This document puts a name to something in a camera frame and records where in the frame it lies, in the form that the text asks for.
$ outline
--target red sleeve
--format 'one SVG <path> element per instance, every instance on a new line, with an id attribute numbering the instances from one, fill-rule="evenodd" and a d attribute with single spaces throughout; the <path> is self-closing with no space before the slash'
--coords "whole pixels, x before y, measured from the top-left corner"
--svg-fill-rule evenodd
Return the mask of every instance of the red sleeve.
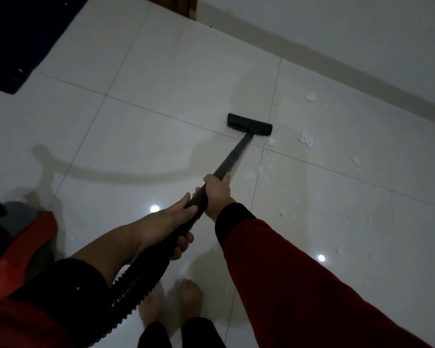
<path id="1" fill-rule="evenodd" d="M 238 223 L 223 243 L 260 348 L 429 347 L 264 221 Z"/>
<path id="2" fill-rule="evenodd" d="M 68 348 L 72 341 L 44 311 L 13 299 L 0 301 L 0 348 Z"/>

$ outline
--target pant leg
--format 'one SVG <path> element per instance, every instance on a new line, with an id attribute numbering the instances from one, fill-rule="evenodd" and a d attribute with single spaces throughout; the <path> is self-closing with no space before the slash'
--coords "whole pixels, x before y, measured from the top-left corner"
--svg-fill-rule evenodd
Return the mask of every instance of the pant leg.
<path id="1" fill-rule="evenodd" d="M 225 348 L 214 324 L 204 317 L 194 317 L 182 328 L 182 348 Z"/>
<path id="2" fill-rule="evenodd" d="M 167 331 L 161 322 L 152 322 L 139 338 L 137 348 L 172 348 Z"/>

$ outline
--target white wall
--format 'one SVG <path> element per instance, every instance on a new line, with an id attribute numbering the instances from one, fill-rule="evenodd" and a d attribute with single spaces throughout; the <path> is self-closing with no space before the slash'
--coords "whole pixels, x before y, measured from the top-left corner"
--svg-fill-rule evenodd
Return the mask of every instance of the white wall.
<path id="1" fill-rule="evenodd" d="M 200 0 L 435 103 L 435 0 Z"/>

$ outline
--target glossy floor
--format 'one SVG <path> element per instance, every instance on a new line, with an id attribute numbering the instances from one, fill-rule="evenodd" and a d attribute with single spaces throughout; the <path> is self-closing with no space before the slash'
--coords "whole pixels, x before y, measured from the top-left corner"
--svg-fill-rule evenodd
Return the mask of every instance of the glossy floor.
<path id="1" fill-rule="evenodd" d="M 242 136 L 228 112 L 274 125 L 234 198 L 435 345 L 435 125 L 145 0 L 89 0 L 0 93 L 2 199 L 53 210 L 70 255 L 202 185 Z M 212 222 L 194 233 L 162 278 L 174 346 L 188 277 L 226 345 L 256 347 Z M 134 313 L 97 347 L 135 347 L 142 330 Z"/>

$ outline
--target foot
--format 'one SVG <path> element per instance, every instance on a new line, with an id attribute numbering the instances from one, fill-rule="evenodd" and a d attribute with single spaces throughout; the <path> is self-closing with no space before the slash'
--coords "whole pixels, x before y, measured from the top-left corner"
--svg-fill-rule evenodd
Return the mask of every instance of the foot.
<path id="1" fill-rule="evenodd" d="M 163 301 L 163 286 L 161 285 L 161 282 L 158 282 L 155 288 L 153 288 L 150 294 L 139 306 L 140 319 L 142 319 L 144 327 L 147 327 L 152 322 L 160 320 Z"/>
<path id="2" fill-rule="evenodd" d="M 183 279 L 180 289 L 182 301 L 182 326 L 192 317 L 199 317 L 203 307 L 203 292 L 195 282 Z"/>

